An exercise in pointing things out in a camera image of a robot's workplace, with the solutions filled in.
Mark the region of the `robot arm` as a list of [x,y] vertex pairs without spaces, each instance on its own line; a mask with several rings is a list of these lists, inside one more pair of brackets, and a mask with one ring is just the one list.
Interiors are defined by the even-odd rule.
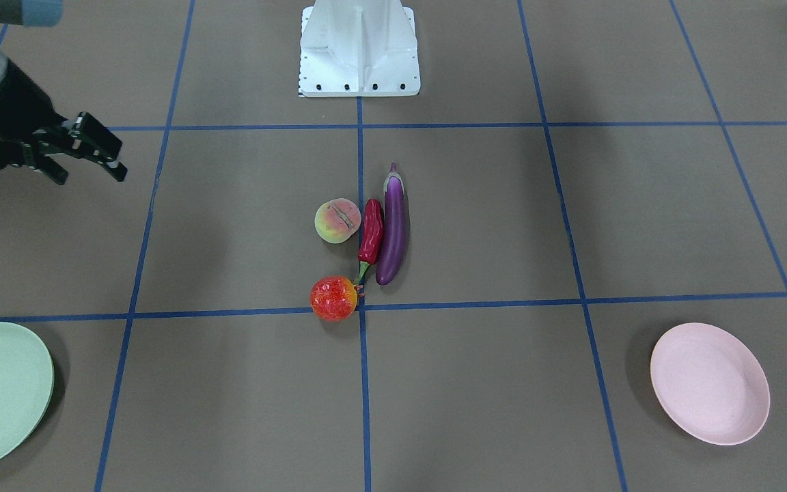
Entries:
[[[62,18],[61,1],[0,1],[0,24],[53,26]],[[59,115],[52,100],[0,48],[0,171],[26,167],[55,184],[68,180],[56,160],[63,154],[103,168],[121,182],[128,169],[121,162],[122,141],[94,116]]]

